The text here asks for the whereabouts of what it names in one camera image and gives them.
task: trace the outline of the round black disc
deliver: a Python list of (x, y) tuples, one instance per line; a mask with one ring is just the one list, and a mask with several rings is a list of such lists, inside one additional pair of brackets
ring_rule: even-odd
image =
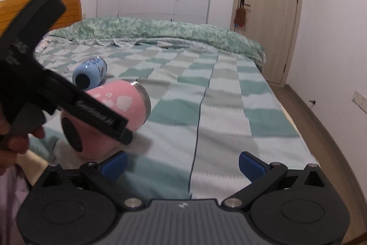
[(73, 123), (68, 118), (63, 117), (61, 120), (61, 126), (69, 144), (75, 151), (81, 152), (83, 150), (83, 144)]
[(85, 74), (79, 74), (75, 77), (75, 85), (81, 90), (87, 89), (91, 84), (89, 77)]
[(267, 239), (277, 243), (340, 243), (349, 226), (349, 213), (338, 197), (320, 190), (311, 186), (265, 194), (252, 204), (250, 217)]
[(116, 208), (105, 196), (88, 190), (45, 187), (18, 215), (27, 242), (39, 245), (90, 244), (113, 225)]

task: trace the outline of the wooden headboard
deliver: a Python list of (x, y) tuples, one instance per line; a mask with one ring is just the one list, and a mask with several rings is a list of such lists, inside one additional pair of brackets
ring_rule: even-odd
[[(2, 0), (0, 1), (0, 36), (7, 28), (8, 24), (18, 14), (18, 12), (30, 0)], [(69, 26), (82, 19), (80, 0), (62, 0), (67, 7), (66, 12), (51, 27), (52, 30)]]

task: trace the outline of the checkered bedsheet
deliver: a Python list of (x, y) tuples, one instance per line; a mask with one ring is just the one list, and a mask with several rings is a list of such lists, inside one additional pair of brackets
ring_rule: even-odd
[[(238, 166), (242, 151), (293, 169), (316, 163), (248, 58), (210, 48), (148, 44), (52, 45), (37, 58), (71, 80), (73, 70), (96, 55), (108, 64), (107, 82), (138, 79), (150, 96), (149, 119), (132, 144), (120, 146), (129, 166), (118, 183), (141, 198), (221, 202), (250, 184)], [(46, 138), (51, 144), (32, 140), (33, 149), (48, 152), (48, 160), (64, 167), (78, 167), (84, 161), (56, 133), (61, 131), (58, 118), (51, 123)]]

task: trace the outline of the blue gripper pad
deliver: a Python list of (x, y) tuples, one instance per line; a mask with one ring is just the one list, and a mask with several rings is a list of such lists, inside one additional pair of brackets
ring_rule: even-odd
[(119, 151), (98, 165), (100, 173), (112, 181), (116, 181), (127, 168), (127, 155)]
[(239, 166), (241, 172), (251, 181), (254, 182), (258, 178), (265, 175), (270, 166), (248, 152), (242, 152), (239, 158)]

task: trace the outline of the hand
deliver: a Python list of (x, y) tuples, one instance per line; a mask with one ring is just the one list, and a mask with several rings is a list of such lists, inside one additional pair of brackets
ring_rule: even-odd
[[(10, 125), (0, 112), (0, 135), (8, 134)], [(34, 137), (44, 138), (45, 132), (39, 127), (33, 133)], [(0, 175), (3, 175), (8, 167), (15, 164), (18, 154), (25, 154), (28, 150), (28, 136), (13, 136), (8, 141), (8, 149), (0, 150)]]

